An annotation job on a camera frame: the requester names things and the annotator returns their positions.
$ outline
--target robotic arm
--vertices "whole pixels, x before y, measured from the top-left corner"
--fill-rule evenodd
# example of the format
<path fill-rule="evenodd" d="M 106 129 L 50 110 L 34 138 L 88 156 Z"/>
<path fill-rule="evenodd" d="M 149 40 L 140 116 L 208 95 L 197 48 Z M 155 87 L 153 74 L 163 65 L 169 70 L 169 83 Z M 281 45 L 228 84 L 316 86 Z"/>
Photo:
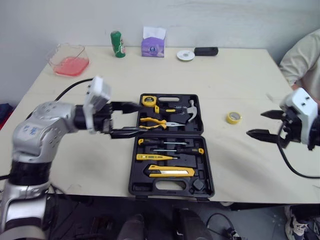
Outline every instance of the robotic arm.
<path fill-rule="evenodd" d="M 280 108 L 282 110 L 270 110 L 261 114 L 282 121 L 278 134 L 270 134 L 266 129 L 253 129 L 246 134 L 260 141 L 277 144 L 285 163 L 295 174 L 308 179 L 320 179 L 319 176 L 308 176 L 296 171 L 283 151 L 291 141 L 307 145 L 310 151 L 315 146 L 320 146 L 320 115 L 317 103 L 303 88 L 298 88 L 285 97 Z M 285 138 L 280 136 L 282 130 L 286 133 Z"/>
<path fill-rule="evenodd" d="M 44 240 L 49 174 L 59 143 L 65 134 L 88 129 L 111 138 L 132 138 L 146 131 L 138 127 L 113 129 L 112 112 L 138 111 L 133 102 L 110 102 L 110 88 L 95 77 L 84 105 L 46 102 L 32 112 L 13 132 L 11 171 L 1 200 L 0 240 Z"/>

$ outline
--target tissue box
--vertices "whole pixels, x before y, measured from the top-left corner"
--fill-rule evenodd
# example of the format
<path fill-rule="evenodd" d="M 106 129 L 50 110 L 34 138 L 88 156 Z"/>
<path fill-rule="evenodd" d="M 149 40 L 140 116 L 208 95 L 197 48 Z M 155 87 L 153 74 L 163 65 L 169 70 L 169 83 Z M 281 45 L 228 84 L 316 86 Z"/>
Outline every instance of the tissue box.
<path fill-rule="evenodd" d="M 143 27 L 143 40 L 141 43 L 141 54 L 143 57 L 165 56 L 166 29 L 161 27 Z"/>
<path fill-rule="evenodd" d="M 160 57 L 165 56 L 165 40 L 157 37 L 148 37 L 142 40 L 141 54 L 143 57 Z"/>

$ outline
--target beige shirt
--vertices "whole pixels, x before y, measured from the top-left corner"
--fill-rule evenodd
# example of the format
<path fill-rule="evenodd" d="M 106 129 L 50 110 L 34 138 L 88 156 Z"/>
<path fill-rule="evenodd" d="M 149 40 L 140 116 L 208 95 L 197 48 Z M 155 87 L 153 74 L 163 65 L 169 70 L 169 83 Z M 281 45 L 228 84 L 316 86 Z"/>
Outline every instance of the beige shirt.
<path fill-rule="evenodd" d="M 320 100 L 320 29 L 298 41 L 279 68 L 290 86 L 297 84 Z"/>

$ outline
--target green can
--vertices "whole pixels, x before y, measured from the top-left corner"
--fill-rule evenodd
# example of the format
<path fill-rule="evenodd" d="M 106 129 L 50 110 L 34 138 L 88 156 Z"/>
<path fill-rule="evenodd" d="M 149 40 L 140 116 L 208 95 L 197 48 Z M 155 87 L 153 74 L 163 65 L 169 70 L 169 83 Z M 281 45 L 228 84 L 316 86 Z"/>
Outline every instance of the green can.
<path fill-rule="evenodd" d="M 110 37 L 115 56 L 117 58 L 123 58 L 126 55 L 126 50 L 121 32 L 113 31 L 111 32 Z"/>

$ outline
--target black tool case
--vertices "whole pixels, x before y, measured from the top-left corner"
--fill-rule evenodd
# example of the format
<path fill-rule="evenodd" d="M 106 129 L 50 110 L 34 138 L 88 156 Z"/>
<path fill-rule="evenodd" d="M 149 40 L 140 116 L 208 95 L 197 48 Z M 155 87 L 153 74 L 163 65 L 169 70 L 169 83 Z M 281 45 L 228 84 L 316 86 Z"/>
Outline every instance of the black tool case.
<path fill-rule="evenodd" d="M 167 122 L 176 122 L 185 124 L 185 126 L 168 126 L 166 129 L 157 127 L 148 130 L 146 133 L 138 136 L 134 140 L 134 148 L 132 155 L 132 164 L 129 180 L 129 192 L 137 198 L 147 198 L 148 196 L 179 196 L 193 197 L 198 201 L 207 201 L 215 193 L 213 178 L 210 168 L 210 161 L 206 140 L 201 136 L 204 132 L 204 126 L 201 118 L 200 103 L 198 96 L 195 94 L 159 94 L 144 93 L 140 96 L 140 104 L 142 105 L 143 96 L 155 96 L 156 105 L 161 109 L 180 108 L 181 106 L 189 108 L 190 100 L 194 101 L 197 108 L 197 115 L 191 121 L 188 119 L 192 116 L 186 112 L 180 114 L 155 113 L 154 107 L 144 107 L 138 113 L 137 126 L 154 126 L 153 122 L 140 122 L 140 118 L 154 118 L 158 120 L 166 120 Z M 184 142 L 187 145 L 163 144 L 163 145 L 144 145 L 138 144 L 140 139 L 162 140 L 164 142 Z M 153 149 L 177 149 L 177 148 L 202 148 L 203 155 L 178 154 L 173 151 L 157 152 Z M 137 154 L 155 154 L 166 155 L 171 157 L 179 157 L 179 159 L 170 160 L 136 160 Z M 146 169 L 149 165 L 172 166 L 172 167 L 188 167 L 193 168 L 195 173 L 191 177 L 149 177 Z M 158 182 L 166 186 L 166 181 L 181 189 L 161 189 L 158 188 Z"/>

